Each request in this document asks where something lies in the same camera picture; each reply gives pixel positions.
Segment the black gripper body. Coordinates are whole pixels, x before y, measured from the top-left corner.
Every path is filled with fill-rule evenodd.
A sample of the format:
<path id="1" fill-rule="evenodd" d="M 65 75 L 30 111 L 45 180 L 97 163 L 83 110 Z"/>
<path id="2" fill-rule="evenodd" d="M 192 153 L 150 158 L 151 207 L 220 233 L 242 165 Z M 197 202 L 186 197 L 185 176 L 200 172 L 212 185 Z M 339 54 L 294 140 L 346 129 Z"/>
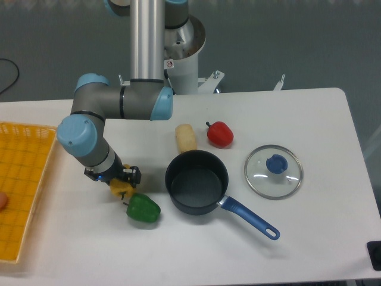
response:
<path id="1" fill-rule="evenodd" d="M 115 159 L 107 170 L 94 170 L 93 175 L 96 181 L 101 181 L 108 184 L 112 179 L 124 178 L 124 166 L 120 159 Z"/>

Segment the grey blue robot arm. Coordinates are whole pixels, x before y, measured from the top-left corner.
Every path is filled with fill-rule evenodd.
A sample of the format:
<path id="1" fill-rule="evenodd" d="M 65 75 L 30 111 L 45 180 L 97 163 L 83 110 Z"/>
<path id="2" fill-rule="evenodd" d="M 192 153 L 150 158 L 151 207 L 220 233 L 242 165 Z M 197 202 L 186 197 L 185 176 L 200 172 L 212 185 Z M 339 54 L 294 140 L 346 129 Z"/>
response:
<path id="1" fill-rule="evenodd" d="M 74 91 L 71 113 L 58 125 L 62 147 L 85 167 L 85 175 L 139 184 L 138 167 L 126 168 L 104 138 L 107 119 L 168 120 L 173 90 L 164 84 L 164 31 L 189 18 L 187 1 L 105 1 L 115 15 L 130 18 L 130 85 L 112 88 L 107 78 L 84 74 Z"/>

